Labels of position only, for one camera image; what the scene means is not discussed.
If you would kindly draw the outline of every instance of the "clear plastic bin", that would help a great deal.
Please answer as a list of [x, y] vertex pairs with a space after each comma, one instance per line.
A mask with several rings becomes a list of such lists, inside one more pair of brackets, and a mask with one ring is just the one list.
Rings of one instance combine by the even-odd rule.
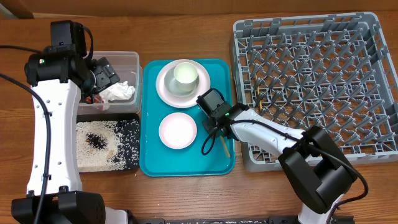
[[94, 51], [93, 58], [106, 57], [120, 82], [127, 81], [128, 85], [136, 89], [129, 100], [113, 100], [108, 103], [79, 103], [78, 115], [102, 113], [138, 113], [141, 110], [142, 69], [139, 65], [139, 56], [135, 52], [125, 51]]

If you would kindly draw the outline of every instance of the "crumpled tissue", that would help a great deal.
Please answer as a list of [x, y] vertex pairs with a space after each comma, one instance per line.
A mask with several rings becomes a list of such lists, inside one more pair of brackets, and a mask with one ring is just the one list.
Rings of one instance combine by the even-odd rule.
[[99, 93], [104, 103], [110, 100], [128, 100], [134, 94], [136, 89], [134, 86], [129, 86], [127, 81], [123, 83], [115, 83], [109, 86], [107, 89]]

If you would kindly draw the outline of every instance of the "blue plastic tray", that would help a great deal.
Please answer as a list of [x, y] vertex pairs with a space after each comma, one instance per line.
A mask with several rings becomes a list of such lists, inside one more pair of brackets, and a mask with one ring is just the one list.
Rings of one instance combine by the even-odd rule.
[[[228, 65], [220, 59], [195, 60], [204, 66], [210, 75], [211, 87], [218, 89], [225, 100], [232, 102], [231, 80]], [[157, 60], [144, 69], [142, 89], [141, 153], [139, 165], [142, 171], [151, 177], [223, 175], [231, 172], [235, 166], [235, 149], [232, 139], [225, 138], [230, 158], [226, 157], [221, 140], [216, 139], [213, 150], [207, 155], [201, 154], [201, 146], [208, 134], [201, 124], [206, 115], [197, 106], [179, 109], [164, 103], [156, 92], [156, 77], [160, 70], [172, 60]], [[159, 137], [162, 120], [175, 112], [191, 116], [198, 127], [194, 142], [185, 149], [171, 149], [165, 146]]]

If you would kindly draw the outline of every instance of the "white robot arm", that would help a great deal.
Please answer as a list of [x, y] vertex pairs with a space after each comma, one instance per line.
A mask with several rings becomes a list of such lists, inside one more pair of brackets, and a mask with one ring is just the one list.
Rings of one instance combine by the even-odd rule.
[[[83, 58], [87, 55], [84, 30], [91, 37], [86, 58]], [[83, 192], [77, 168], [79, 101], [90, 97], [89, 103], [92, 103], [94, 94], [118, 82], [119, 77], [106, 58], [92, 60], [93, 38], [81, 24], [52, 22], [51, 40], [52, 46], [32, 54], [25, 65], [27, 82], [38, 95], [34, 95], [34, 160], [27, 197], [12, 201], [12, 216], [20, 223], [35, 224], [137, 223], [130, 211], [105, 207], [101, 195]], [[47, 134], [48, 117], [52, 126], [50, 135]], [[47, 139], [51, 142], [48, 159]]]
[[[214, 89], [199, 96], [197, 103], [208, 116], [203, 122], [210, 134], [208, 139], [221, 133], [278, 157], [295, 193], [304, 203], [297, 222], [328, 223], [335, 205], [357, 179], [357, 175], [351, 171], [351, 164], [326, 131], [316, 126], [304, 131], [279, 125], [259, 116], [246, 105], [230, 106]], [[326, 154], [323, 151], [348, 164], [348, 169], [340, 162], [324, 156]], [[320, 154], [323, 160], [313, 170], [305, 159]]]

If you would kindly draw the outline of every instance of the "black tray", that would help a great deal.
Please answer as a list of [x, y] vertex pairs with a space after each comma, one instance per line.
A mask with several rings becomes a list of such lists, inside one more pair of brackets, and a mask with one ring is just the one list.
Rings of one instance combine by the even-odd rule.
[[[140, 138], [140, 119], [138, 114], [136, 113], [112, 113], [112, 114], [86, 114], [86, 115], [78, 115], [76, 117], [76, 123], [79, 122], [92, 122], [92, 121], [137, 121], [138, 122], [138, 132], [136, 135], [136, 139], [138, 140], [137, 142], [134, 143], [134, 147], [136, 148], [136, 151], [139, 154], [139, 138]], [[131, 148], [126, 148], [124, 151], [124, 155], [127, 157], [127, 155], [131, 155], [132, 151]], [[134, 170], [139, 167], [139, 160], [126, 160], [126, 167], [122, 170]]]

